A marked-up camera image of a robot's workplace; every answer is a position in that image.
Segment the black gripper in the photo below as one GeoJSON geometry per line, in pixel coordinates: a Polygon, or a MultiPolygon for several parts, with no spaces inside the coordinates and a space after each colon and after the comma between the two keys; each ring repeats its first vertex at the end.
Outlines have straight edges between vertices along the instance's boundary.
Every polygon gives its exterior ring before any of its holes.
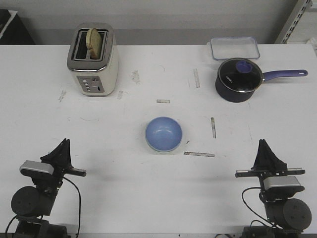
{"type": "Polygon", "coordinates": [[[271,150],[264,139],[259,140],[258,151],[253,165],[253,170],[236,171],[236,178],[258,177],[261,188],[264,189],[264,179],[277,176],[303,175],[306,171],[302,168],[287,169],[287,164],[280,160],[271,150]]]}
{"type": "Polygon", "coordinates": [[[41,172],[39,192],[46,196],[57,196],[65,175],[85,177],[86,170],[72,166],[70,155],[70,139],[63,139],[49,154],[40,158],[41,172]]]}

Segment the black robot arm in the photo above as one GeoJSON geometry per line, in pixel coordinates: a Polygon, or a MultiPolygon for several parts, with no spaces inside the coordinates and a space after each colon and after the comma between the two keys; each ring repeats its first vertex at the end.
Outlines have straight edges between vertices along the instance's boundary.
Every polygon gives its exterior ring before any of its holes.
{"type": "Polygon", "coordinates": [[[56,196],[65,175],[85,177],[86,171],[72,166],[70,140],[63,139],[40,161],[25,161],[19,168],[30,177],[33,185],[17,190],[11,200],[11,209],[18,220],[14,238],[68,238],[66,226],[50,224],[44,216],[51,214],[56,196]]]}
{"type": "Polygon", "coordinates": [[[243,228],[243,238],[299,238],[312,222],[308,205],[293,196],[304,191],[297,175],[306,171],[290,169],[271,150],[265,139],[259,140],[253,167],[237,171],[236,178],[257,177],[259,199],[264,204],[266,217],[260,216],[258,226],[250,223],[243,228]]]}

